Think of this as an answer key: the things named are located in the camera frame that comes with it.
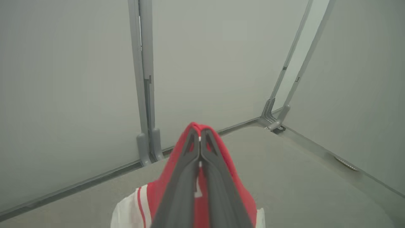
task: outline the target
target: gray carpet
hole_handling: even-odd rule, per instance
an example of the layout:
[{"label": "gray carpet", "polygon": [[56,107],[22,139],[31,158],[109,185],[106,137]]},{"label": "gray carpet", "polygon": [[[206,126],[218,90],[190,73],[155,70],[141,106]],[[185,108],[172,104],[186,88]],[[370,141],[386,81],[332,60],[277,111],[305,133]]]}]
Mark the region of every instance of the gray carpet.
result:
[{"label": "gray carpet", "polygon": [[[390,228],[384,210],[298,146],[260,127],[223,136],[241,180],[266,227]],[[0,223],[0,228],[109,227],[115,205],[136,187],[156,179],[166,161]]]}]

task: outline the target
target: floor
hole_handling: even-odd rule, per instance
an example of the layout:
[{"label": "floor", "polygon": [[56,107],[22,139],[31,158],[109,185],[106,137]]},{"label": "floor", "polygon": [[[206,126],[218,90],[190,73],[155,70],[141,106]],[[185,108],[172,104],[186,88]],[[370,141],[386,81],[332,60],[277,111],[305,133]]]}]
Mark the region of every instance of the floor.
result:
[{"label": "floor", "polygon": [[[250,125],[222,137],[266,227],[404,227],[405,199],[287,130]],[[166,160],[0,223],[0,228],[109,227],[115,205],[156,179]]]}]

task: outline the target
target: metal bracket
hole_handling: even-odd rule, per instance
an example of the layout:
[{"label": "metal bracket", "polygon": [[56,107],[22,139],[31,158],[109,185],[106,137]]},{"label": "metal bracket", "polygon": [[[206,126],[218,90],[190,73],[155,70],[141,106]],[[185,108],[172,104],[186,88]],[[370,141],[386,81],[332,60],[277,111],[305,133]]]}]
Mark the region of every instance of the metal bracket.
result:
[{"label": "metal bracket", "polygon": [[160,144],[160,129],[157,127],[152,129],[152,149],[157,161],[164,159],[162,146]]},{"label": "metal bracket", "polygon": [[141,133],[136,137],[136,142],[138,144],[139,158],[141,159],[142,166],[152,164],[149,159],[149,140],[145,133]]},{"label": "metal bracket", "polygon": [[273,105],[275,102],[276,98],[272,98],[266,102],[266,105],[264,107],[263,113],[262,113],[262,119],[267,121],[270,125],[266,127],[266,130],[272,131],[278,127],[281,126],[282,122],[287,116],[288,111],[290,110],[290,105],[286,104],[284,105],[283,109],[281,110],[280,114],[278,115],[277,118],[273,116],[271,113],[273,109]]}]

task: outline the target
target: red stripe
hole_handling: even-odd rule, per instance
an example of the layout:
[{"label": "red stripe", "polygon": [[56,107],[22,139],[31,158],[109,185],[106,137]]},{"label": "red stripe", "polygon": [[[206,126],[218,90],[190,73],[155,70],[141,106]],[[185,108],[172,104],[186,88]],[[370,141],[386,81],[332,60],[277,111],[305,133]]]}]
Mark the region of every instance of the red stripe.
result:
[{"label": "red stripe", "polygon": [[145,215],[142,210],[142,204],[141,204],[141,187],[138,189],[138,206],[139,210],[141,211],[141,216],[143,220],[143,228],[146,228],[146,222],[145,222]]}]

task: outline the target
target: white wall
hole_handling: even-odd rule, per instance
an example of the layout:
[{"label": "white wall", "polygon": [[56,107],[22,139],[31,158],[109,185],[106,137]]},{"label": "white wall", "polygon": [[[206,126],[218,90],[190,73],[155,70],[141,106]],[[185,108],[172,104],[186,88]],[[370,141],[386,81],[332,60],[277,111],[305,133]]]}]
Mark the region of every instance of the white wall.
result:
[{"label": "white wall", "polygon": [[0,211],[139,158],[127,0],[0,2]]},{"label": "white wall", "polygon": [[404,11],[337,0],[284,122],[403,194]]},{"label": "white wall", "polygon": [[311,46],[319,24],[322,21],[328,3],[329,0],[313,0],[305,26],[284,74],[283,81],[281,82],[280,88],[276,94],[273,111],[284,106],[284,102],[291,91],[292,85],[297,78],[305,57],[307,56],[309,47]]},{"label": "white wall", "polygon": [[191,121],[223,129],[259,117],[307,0],[154,0],[156,127],[162,148]]}]

